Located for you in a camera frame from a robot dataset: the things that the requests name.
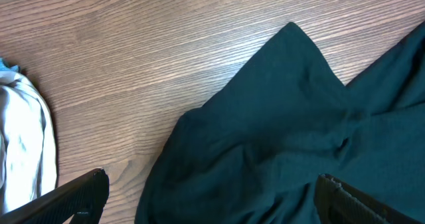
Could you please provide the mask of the light blue garment under beige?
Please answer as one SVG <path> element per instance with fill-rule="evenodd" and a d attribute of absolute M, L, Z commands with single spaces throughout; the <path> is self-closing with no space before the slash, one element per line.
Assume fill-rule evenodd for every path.
<path fill-rule="evenodd" d="M 6 60 L 0 58 L 0 71 L 13 71 L 21 72 L 21 67 L 19 65 L 10 65 Z"/>

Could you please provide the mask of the black t-shirt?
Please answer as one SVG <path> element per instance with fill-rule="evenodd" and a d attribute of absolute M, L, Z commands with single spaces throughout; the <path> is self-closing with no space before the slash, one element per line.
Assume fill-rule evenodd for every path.
<path fill-rule="evenodd" d="M 424 26 L 349 84 L 294 23 L 177 121 L 136 223 L 318 223 L 320 174 L 424 220 Z"/>

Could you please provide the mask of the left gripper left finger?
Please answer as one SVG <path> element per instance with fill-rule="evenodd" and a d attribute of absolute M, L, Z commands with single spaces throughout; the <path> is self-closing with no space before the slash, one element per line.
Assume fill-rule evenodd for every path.
<path fill-rule="evenodd" d="M 6 224 L 98 224 L 109 197 L 109 177 L 96 168 L 1 216 Z"/>

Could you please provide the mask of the folded beige clothes stack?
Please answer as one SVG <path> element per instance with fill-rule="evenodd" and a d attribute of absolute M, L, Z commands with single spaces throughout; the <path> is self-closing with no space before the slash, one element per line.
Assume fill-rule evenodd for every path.
<path fill-rule="evenodd" d="M 1 214 L 56 187 L 56 143 L 50 110 L 29 79 L 1 72 Z"/>

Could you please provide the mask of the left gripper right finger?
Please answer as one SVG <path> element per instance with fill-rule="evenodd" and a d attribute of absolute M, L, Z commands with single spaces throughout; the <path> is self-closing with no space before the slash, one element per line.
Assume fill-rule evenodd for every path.
<path fill-rule="evenodd" d="M 420 224 L 329 174 L 318 176 L 314 204 L 322 224 Z"/>

